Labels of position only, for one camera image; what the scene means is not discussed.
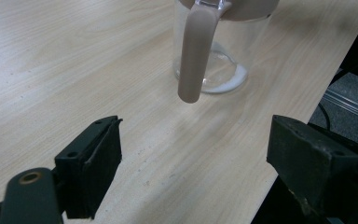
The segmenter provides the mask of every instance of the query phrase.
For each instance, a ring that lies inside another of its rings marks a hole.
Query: plastic pitcher
[[[175,0],[173,71],[178,94],[223,93],[246,79],[279,0]]]

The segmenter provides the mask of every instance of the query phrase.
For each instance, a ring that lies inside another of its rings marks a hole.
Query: light wood tabletop
[[[281,0],[246,83],[177,96],[173,0],[0,1],[7,181],[118,115],[122,163],[91,223],[250,223],[276,173],[273,114],[307,122],[358,34],[358,0]],[[89,220],[65,220],[90,223]]]

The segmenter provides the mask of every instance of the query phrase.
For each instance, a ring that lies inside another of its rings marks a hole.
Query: gray floor
[[[331,85],[321,105],[330,118],[331,131],[358,143],[358,76],[347,74]],[[310,123],[326,127],[326,118],[319,106]]]

